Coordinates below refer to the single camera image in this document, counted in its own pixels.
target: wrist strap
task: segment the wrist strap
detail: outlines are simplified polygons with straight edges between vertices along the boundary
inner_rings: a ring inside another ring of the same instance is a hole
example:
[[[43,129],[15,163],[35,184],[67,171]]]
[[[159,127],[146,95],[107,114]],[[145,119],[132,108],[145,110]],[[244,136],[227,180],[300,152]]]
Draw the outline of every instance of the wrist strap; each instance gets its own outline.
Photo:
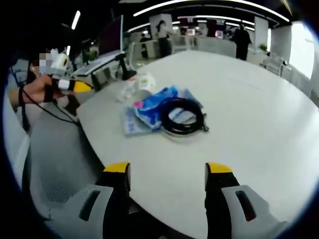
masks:
[[[24,100],[23,100],[23,87],[24,86],[20,86],[19,88],[19,94],[18,94],[18,100],[19,100],[19,105],[21,106],[21,113],[22,113],[22,127],[23,129],[28,132],[29,129],[30,129],[30,124],[29,124],[29,121],[28,121],[28,118],[26,116],[26,112],[25,112],[25,103],[24,103]]]
[[[44,86],[44,102],[51,102],[53,100],[53,86]]]
[[[23,87],[24,86],[20,86],[19,87],[19,93],[18,93],[18,100],[19,100],[19,106],[23,106],[24,105],[24,100],[23,100]]]

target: round table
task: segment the round table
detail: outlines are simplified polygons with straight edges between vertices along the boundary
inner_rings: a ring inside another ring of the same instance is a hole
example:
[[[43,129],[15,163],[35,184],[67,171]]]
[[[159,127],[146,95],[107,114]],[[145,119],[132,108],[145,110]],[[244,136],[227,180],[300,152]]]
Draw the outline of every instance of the round table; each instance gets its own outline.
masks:
[[[171,228],[207,238],[206,162],[232,168],[241,185],[268,201],[280,221],[302,212],[319,179],[318,108],[295,86],[230,57],[185,51],[138,70],[157,90],[187,87],[204,105],[209,133],[171,140],[164,133],[125,137],[116,102],[123,82],[78,109],[99,159],[131,163],[131,197]]]

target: window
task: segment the window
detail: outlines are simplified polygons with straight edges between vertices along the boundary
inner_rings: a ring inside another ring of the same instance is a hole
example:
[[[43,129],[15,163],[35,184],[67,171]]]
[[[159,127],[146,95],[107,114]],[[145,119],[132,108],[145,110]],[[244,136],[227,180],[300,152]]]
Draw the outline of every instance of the window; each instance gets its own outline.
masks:
[[[270,52],[271,47],[271,29],[268,29],[268,35],[267,35],[267,51]]]
[[[315,48],[311,31],[303,23],[294,22],[289,63],[310,79],[313,74],[314,59]]]

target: ceiling light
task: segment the ceiling light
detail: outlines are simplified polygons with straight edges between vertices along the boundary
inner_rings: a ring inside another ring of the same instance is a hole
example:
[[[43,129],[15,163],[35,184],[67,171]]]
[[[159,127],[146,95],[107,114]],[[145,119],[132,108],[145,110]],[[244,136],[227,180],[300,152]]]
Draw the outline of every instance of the ceiling light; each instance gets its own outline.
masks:
[[[225,19],[225,20],[232,20],[232,21],[241,21],[240,19],[232,18],[232,17],[227,17],[227,16],[197,15],[197,16],[195,16],[195,17],[200,17],[200,18],[216,18],[216,19]]]
[[[239,26],[239,24],[235,24],[235,23],[231,23],[231,22],[227,22],[226,25],[230,25],[230,26]]]
[[[69,54],[70,54],[70,49],[71,49],[71,46],[67,46],[67,47],[66,47],[66,55],[69,55]]]
[[[283,19],[283,20],[289,22],[289,19],[286,18],[286,17],[284,17],[284,16],[282,16],[281,14],[279,14],[279,13],[277,13],[277,12],[275,12],[275,11],[269,9],[269,8],[266,8],[266,7],[264,7],[264,6],[255,4],[255,3],[253,3],[253,2],[244,1],[244,0],[225,0],[225,1],[234,1],[234,2],[238,2],[238,3],[242,3],[242,4],[254,6],[254,7],[260,8],[260,9],[262,9],[262,10],[265,10],[265,11],[267,11],[267,12],[270,12],[270,13],[272,13],[272,14],[274,14],[274,15],[280,17],[281,19]]]
[[[255,29],[254,28],[251,28],[251,27],[245,27],[247,30],[251,30],[251,31],[255,31]]]
[[[178,16],[177,19],[181,18],[196,18],[196,16]]]
[[[174,3],[179,3],[179,2],[184,2],[184,1],[193,1],[193,0],[173,0],[173,1],[163,2],[163,3],[160,3],[160,4],[145,8],[142,11],[138,11],[138,12],[134,13],[133,16],[138,16],[138,15],[141,15],[141,14],[147,12],[147,11],[150,11],[150,10],[162,7],[162,6],[166,6],[166,5],[170,5],[170,4],[174,4]]]
[[[243,22],[243,23],[246,23],[246,24],[250,24],[250,25],[253,25],[253,26],[255,25],[255,23],[253,23],[253,22],[250,22],[250,21],[245,21],[245,20],[242,20],[242,22]]]
[[[145,27],[145,26],[149,26],[149,25],[150,25],[150,23],[145,23],[143,25],[139,25],[139,26],[131,28],[130,30],[128,30],[128,32],[131,32],[131,31],[134,31],[136,29],[139,29],[139,28],[142,28],[142,27]]]
[[[74,17],[72,26],[71,26],[72,30],[75,29],[76,24],[78,23],[78,20],[79,20],[80,15],[81,15],[80,11],[76,11],[76,14],[75,14],[75,17]]]
[[[144,10],[142,11],[138,11],[136,13],[133,14],[133,16],[138,16],[138,15],[141,15],[147,11],[150,11],[150,10],[153,10],[153,9],[156,9],[156,8],[159,8],[159,7],[162,7],[162,6],[166,6],[166,5],[170,5],[170,4],[174,4],[174,3],[179,3],[179,2],[184,2],[184,1],[194,1],[194,0],[173,0],[173,1],[167,1],[167,2],[163,2],[163,3],[160,3],[160,4],[157,4],[157,5],[154,5],[154,6],[151,6],[151,7],[148,7],[148,8],[145,8]],[[234,2],[238,2],[238,3],[242,3],[242,4],[246,4],[246,5],[250,5],[250,6],[254,6],[254,7],[257,7],[257,8],[260,8],[262,10],[265,10],[267,12],[270,12],[278,17],[280,17],[281,19],[289,22],[289,19],[282,16],[281,14],[269,9],[269,8],[266,8],[264,6],[261,6],[261,5],[258,5],[258,4],[255,4],[255,3],[252,3],[252,2],[249,2],[249,1],[244,1],[244,0],[225,0],[225,1],[234,1]]]

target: human hand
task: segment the human hand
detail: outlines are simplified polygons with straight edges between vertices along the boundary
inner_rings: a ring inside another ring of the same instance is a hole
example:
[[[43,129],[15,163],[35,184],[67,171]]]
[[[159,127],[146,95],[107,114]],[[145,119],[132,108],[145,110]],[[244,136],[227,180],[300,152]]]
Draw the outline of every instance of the human hand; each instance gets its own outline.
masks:
[[[24,92],[22,93],[23,102],[25,104],[34,102],[42,103],[44,101],[45,86],[52,86],[52,78],[49,77],[47,74],[43,74],[40,77],[36,78],[33,82],[25,85],[23,87]],[[57,99],[63,96],[65,95],[62,94],[59,90],[55,90],[53,92],[53,99]]]

